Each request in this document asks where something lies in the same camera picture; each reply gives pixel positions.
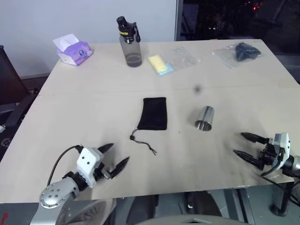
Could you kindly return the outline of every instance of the purple tissue box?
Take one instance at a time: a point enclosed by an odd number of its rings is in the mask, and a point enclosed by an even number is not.
[[[78,66],[93,54],[88,43],[79,41],[70,45],[64,51],[56,50],[61,60],[67,64]]]

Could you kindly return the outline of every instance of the stainless steel cup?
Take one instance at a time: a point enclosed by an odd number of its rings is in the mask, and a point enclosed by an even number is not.
[[[212,121],[214,119],[215,110],[211,106],[204,107],[199,116],[197,121],[195,122],[195,126],[197,129],[202,131],[210,131],[212,128]]]

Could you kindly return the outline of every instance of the black bottle cap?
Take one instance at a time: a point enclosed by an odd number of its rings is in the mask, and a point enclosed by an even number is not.
[[[136,41],[137,42],[141,41],[136,22],[134,23],[127,22],[125,17],[119,16],[117,18],[117,23],[119,25],[120,35],[124,37],[124,40],[126,42],[128,43],[133,42],[135,33],[136,33]]]

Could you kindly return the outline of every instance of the black cable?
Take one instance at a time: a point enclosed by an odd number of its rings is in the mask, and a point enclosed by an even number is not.
[[[273,171],[275,171],[275,170],[280,166],[280,163],[281,163],[282,160],[283,160],[284,154],[285,154],[284,149],[280,149],[280,150],[279,150],[279,154],[278,154],[278,155],[280,155],[280,157],[277,158],[277,163],[276,163],[276,165],[275,165],[273,168],[271,168],[269,171],[263,172],[263,173],[261,174],[261,177],[264,177],[264,176],[266,176],[266,175],[272,173]]]
[[[60,161],[60,159],[64,156],[64,154],[66,154],[66,153],[67,153],[68,151],[70,151],[71,149],[76,148],[77,146],[80,146],[80,145],[74,145],[74,146],[72,146],[72,147],[66,149],[63,153],[61,153],[61,155],[58,157],[58,159],[56,160],[56,162],[55,162],[55,164],[54,164],[54,166],[53,166],[53,168],[52,168],[52,171],[51,171],[51,173],[50,173],[50,176],[49,176],[49,179],[48,179],[48,182],[47,182],[47,186],[49,186],[50,183],[51,183],[52,176],[53,176],[53,174],[54,174],[55,168],[56,168],[58,162]]]
[[[137,141],[136,139],[135,139],[135,137],[134,137],[134,133],[137,131],[138,129],[135,129],[135,130],[133,130],[132,131],[132,134],[131,134],[131,136],[129,137],[129,139],[130,140],[132,140],[132,141],[134,141],[134,142],[136,142],[136,143],[138,143],[138,144],[146,144],[147,146],[148,146],[148,148],[153,152],[153,154],[156,156],[156,154],[157,154],[157,151],[155,151],[153,148],[151,148],[151,146],[148,144],[148,143],[146,143],[146,142],[140,142],[140,141]]]

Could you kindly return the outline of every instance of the black drawstring pouch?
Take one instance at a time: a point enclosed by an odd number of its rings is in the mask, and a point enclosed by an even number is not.
[[[138,144],[146,144],[154,155],[157,152],[146,142],[137,141],[134,133],[137,130],[167,130],[167,107],[165,97],[144,98],[142,116],[137,129],[133,130],[130,139]]]

